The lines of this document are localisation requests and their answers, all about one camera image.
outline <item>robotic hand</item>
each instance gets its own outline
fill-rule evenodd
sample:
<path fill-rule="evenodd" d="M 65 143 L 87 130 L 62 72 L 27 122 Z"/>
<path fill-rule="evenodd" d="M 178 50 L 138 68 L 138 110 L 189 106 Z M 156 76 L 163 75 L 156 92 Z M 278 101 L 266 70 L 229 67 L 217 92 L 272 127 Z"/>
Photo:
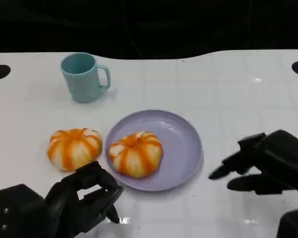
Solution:
<path fill-rule="evenodd" d="M 255 191 L 256 194 L 281 194 L 283 190 L 298 190 L 298 139 L 283 130 L 264 133 L 238 142 L 240 151 L 223 160 L 211 175 L 216 180 L 230 172 L 244 175 L 253 166 L 261 174 L 246 175 L 231 180 L 227 187 L 235 191 Z M 278 238 L 298 238 L 298 210 L 286 213 L 280 221 Z"/>
<path fill-rule="evenodd" d="M 77 191 L 97 184 L 79 200 Z M 45 199 L 24 184 L 0 190 L 0 238 L 73 238 L 106 217 L 119 223 L 113 204 L 122 192 L 96 161 L 57 182 Z"/>

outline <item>pumpkin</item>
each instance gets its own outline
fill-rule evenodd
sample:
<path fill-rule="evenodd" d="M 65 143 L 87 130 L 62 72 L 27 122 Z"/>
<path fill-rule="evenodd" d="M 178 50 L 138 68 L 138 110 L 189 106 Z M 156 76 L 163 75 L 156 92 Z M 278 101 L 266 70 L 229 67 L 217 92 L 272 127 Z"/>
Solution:
<path fill-rule="evenodd" d="M 51 139 L 47 155 L 59 170 L 74 171 L 92 162 L 102 152 L 102 140 L 96 130 L 58 130 Z"/>
<path fill-rule="evenodd" d="M 108 149 L 114 168 L 137 179 L 147 177 L 159 168 L 162 153 L 159 139 L 144 131 L 125 136 Z"/>

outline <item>white table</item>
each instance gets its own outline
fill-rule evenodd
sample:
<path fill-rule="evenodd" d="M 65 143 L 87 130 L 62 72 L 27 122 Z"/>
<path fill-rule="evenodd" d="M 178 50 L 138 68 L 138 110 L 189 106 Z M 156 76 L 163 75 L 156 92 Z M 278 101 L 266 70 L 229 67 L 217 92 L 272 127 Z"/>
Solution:
<path fill-rule="evenodd" d="M 49 138 L 58 129 L 91 127 L 105 139 L 122 117 L 164 109 L 187 118 L 198 130 L 203 172 L 165 193 L 126 189 L 116 204 L 123 224 L 104 223 L 93 234 L 272 238 L 281 215 L 298 208 L 296 191 L 257 196 L 227 190 L 234 175 L 207 179 L 246 135 L 283 128 L 298 137 L 298 75 L 291 69 L 298 51 L 227 51 L 180 60 L 97 57 L 111 70 L 112 88 L 90 104 L 71 100 L 59 69 L 68 54 L 0 54 L 0 64 L 11 67 L 11 74 L 0 80 L 0 189 L 25 183 L 45 196 L 67 175 L 46 156 Z M 104 154 L 99 162 L 108 168 Z"/>

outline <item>lavender plate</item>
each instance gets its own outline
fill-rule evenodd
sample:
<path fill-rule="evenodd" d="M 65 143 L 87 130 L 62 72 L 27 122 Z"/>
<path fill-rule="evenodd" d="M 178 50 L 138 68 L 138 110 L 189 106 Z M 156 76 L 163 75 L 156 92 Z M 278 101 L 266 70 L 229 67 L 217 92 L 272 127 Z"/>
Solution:
<path fill-rule="evenodd" d="M 143 179 L 124 176 L 113 168 L 108 147 L 136 131 L 151 131 L 160 140 L 163 157 L 160 168 Z M 119 121 L 106 139 L 106 158 L 118 181 L 143 191 L 163 191 L 189 180 L 203 164 L 202 144 L 194 127 L 182 117 L 165 111 L 141 111 Z"/>

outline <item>light blue mug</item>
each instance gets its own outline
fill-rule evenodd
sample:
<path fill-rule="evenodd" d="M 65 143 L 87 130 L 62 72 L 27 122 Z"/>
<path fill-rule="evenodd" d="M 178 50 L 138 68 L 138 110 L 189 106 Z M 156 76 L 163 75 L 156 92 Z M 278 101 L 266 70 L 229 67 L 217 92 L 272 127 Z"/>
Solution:
<path fill-rule="evenodd" d="M 105 70 L 107 85 L 100 85 L 98 68 Z M 94 56 L 88 53 L 74 53 L 61 63 L 61 70 L 75 101 L 89 103 L 98 99 L 103 90 L 110 87 L 110 72 L 107 66 L 97 65 Z"/>

